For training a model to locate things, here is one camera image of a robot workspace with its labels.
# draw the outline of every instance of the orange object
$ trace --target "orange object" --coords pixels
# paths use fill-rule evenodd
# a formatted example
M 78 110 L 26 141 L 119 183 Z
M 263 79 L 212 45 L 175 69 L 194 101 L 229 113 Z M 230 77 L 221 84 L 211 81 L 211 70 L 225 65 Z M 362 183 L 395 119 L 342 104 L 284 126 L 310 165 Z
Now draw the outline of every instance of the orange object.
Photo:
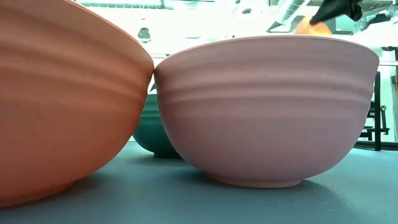
M 294 30 L 294 34 L 332 35 L 325 23 L 320 22 L 317 25 L 311 26 L 310 19 L 309 16 L 304 17 Z
M 0 207 L 69 187 L 127 143 L 154 70 L 74 1 L 0 1 Z

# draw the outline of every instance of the ductwork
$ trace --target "ductwork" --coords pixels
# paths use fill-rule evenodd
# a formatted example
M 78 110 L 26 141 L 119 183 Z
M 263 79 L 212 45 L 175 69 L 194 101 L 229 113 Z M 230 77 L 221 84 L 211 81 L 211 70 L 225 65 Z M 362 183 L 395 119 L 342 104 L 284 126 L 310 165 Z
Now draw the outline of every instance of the ductwork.
M 275 15 L 275 22 L 268 28 L 267 32 L 276 27 L 290 24 L 297 15 L 298 9 L 306 6 L 310 0 L 280 0 L 278 2 L 278 11 Z

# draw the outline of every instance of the gray table surface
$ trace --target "gray table surface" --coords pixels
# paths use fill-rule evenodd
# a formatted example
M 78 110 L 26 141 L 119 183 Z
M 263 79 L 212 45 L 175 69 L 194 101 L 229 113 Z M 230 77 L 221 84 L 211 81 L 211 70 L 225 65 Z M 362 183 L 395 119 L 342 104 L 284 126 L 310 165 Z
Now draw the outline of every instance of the gray table surface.
M 71 189 L 0 210 L 0 223 L 398 223 L 398 152 L 353 149 L 288 189 L 218 184 L 129 142 Z

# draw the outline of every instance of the mixing bowl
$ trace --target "mixing bowl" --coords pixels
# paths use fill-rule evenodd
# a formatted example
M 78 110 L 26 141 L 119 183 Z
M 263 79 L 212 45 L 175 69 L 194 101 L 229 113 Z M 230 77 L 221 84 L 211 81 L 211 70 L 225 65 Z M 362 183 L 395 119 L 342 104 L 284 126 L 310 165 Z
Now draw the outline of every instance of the mixing bowl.
M 378 56 L 310 35 L 224 40 L 155 68 L 177 152 L 212 179 L 288 187 L 339 163 L 368 113 Z
M 138 124 L 154 64 L 73 1 L 0 1 L 0 206 L 109 162 Z
M 153 152 L 155 157 L 181 158 L 164 131 L 157 105 L 157 94 L 148 94 L 140 122 L 132 136 L 141 147 Z

